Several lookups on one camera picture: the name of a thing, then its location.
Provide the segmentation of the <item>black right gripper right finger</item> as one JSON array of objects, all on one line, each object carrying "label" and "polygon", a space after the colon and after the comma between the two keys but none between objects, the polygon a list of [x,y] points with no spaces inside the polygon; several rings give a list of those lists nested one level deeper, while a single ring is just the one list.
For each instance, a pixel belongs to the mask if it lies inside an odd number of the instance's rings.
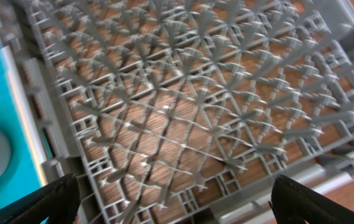
[{"label": "black right gripper right finger", "polygon": [[269,202],[280,224],[354,224],[354,212],[286,175],[274,181]]}]

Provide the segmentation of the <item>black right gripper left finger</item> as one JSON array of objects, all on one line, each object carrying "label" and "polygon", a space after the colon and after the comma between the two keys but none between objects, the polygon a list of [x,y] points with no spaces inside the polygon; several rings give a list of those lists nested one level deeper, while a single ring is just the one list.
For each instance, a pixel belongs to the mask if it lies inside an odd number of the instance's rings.
[{"label": "black right gripper left finger", "polygon": [[0,224],[73,223],[80,202],[77,177],[66,174],[0,209]]}]

